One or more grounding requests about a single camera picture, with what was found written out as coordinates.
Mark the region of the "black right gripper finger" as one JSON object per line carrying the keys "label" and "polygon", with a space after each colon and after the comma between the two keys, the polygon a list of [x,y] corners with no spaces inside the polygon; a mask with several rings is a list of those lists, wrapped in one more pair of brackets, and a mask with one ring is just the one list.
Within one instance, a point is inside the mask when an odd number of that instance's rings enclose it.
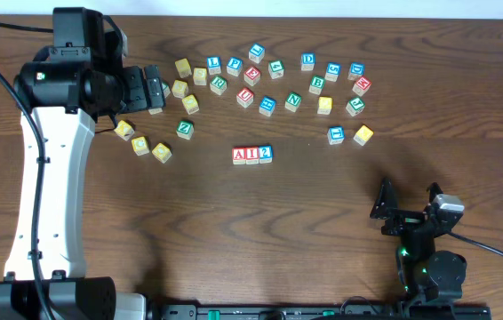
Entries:
{"label": "black right gripper finger", "polygon": [[371,209],[371,219],[388,219],[391,216],[391,210],[398,208],[397,196],[392,181],[384,178],[381,181],[377,199]]}
{"label": "black right gripper finger", "polygon": [[438,196],[443,194],[443,191],[437,182],[431,183],[427,187],[427,192],[429,193],[428,202],[431,205],[439,205]]}

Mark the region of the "red letter A block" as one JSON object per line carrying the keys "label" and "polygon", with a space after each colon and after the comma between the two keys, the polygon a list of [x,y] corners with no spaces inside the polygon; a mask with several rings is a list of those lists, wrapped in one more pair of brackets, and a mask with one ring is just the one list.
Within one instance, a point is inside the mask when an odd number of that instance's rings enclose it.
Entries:
{"label": "red letter A block", "polygon": [[232,161],[234,165],[246,164],[245,148],[233,148]]}

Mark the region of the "red letter I block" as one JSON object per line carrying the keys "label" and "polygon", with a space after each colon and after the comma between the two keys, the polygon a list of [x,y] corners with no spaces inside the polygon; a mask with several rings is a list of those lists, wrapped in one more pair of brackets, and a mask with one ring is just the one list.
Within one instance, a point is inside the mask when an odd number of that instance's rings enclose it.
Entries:
{"label": "red letter I block", "polygon": [[258,164],[259,163],[259,148],[258,147],[248,147],[245,149],[245,162],[247,164]]}

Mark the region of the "blue number 2 block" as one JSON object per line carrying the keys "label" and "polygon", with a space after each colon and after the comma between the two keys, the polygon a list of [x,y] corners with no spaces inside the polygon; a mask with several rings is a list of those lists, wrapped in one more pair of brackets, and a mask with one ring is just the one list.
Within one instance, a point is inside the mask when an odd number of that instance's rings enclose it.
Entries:
{"label": "blue number 2 block", "polygon": [[273,149],[270,145],[259,146],[259,162],[261,164],[273,162]]}

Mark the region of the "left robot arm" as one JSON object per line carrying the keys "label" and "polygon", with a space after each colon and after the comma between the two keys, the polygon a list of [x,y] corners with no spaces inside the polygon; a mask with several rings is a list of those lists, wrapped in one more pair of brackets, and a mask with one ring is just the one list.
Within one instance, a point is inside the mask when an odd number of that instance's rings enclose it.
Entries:
{"label": "left robot arm", "polygon": [[53,43],[5,84],[26,146],[20,213],[0,281],[0,319],[382,319],[356,298],[339,309],[158,307],[112,278],[88,277],[82,240],[84,171],[102,116],[165,106],[159,69],[125,67],[123,31],[83,7],[53,11]]}

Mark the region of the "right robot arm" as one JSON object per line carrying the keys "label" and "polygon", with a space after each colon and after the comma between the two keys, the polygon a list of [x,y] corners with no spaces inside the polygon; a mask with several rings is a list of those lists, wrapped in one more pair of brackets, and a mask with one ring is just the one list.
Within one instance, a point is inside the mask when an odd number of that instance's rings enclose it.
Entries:
{"label": "right robot arm", "polygon": [[428,188],[428,203],[422,211],[398,206],[390,179],[381,181],[371,217],[383,220],[381,233],[398,236],[396,251],[400,277],[407,292],[405,308],[452,303],[462,297],[467,262],[459,254],[438,251],[435,240],[447,235],[462,218],[464,204],[457,196],[445,194],[437,183]]}

